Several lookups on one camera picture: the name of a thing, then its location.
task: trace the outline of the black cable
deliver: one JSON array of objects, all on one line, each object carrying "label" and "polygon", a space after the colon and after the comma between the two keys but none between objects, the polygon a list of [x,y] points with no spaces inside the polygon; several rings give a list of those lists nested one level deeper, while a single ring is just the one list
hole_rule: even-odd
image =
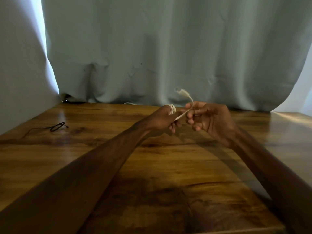
[{"label": "black cable", "polygon": [[32,129],[30,129],[30,130],[22,137],[22,139],[25,138],[26,135],[29,134],[29,132],[31,132],[32,130],[35,130],[35,129],[50,129],[50,132],[54,132],[54,131],[57,131],[58,129],[60,129],[62,126],[65,126],[66,128],[68,128],[68,126],[65,125],[65,122],[61,122],[61,123],[59,123],[59,124],[56,124],[56,125],[54,125],[54,126],[49,126],[49,127],[32,128]]}]

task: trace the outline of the curtain fold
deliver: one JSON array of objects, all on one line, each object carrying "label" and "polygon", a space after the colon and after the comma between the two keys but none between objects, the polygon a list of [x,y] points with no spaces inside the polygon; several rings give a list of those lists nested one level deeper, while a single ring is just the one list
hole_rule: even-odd
[{"label": "curtain fold", "polygon": [[42,0],[48,57],[71,100],[270,111],[312,41],[312,0]]}]

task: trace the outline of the light blue curtain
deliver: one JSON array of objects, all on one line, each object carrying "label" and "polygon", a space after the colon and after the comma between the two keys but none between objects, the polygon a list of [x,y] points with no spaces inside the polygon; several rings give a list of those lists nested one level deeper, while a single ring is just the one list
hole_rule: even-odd
[{"label": "light blue curtain", "polygon": [[312,0],[42,0],[48,57],[69,100],[269,111],[312,40]]}]

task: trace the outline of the wooden table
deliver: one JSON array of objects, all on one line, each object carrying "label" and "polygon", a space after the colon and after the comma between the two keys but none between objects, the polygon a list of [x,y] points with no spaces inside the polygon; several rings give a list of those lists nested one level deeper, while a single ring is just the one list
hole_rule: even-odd
[{"label": "wooden table", "polygon": [[[59,104],[0,136],[0,210],[156,107]],[[312,120],[233,111],[235,121],[311,184]],[[56,132],[31,128],[66,122]],[[149,136],[79,233],[282,233],[269,196],[243,161],[184,124]]]}]

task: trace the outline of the forearm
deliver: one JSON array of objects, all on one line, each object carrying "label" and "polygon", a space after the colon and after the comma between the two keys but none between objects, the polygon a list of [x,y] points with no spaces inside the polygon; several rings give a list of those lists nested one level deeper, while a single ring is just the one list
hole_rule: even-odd
[{"label": "forearm", "polygon": [[76,233],[147,133],[136,123],[41,182],[0,212],[0,233]]},{"label": "forearm", "polygon": [[312,189],[290,168],[239,129],[233,150],[254,173],[295,233],[312,229]]}]

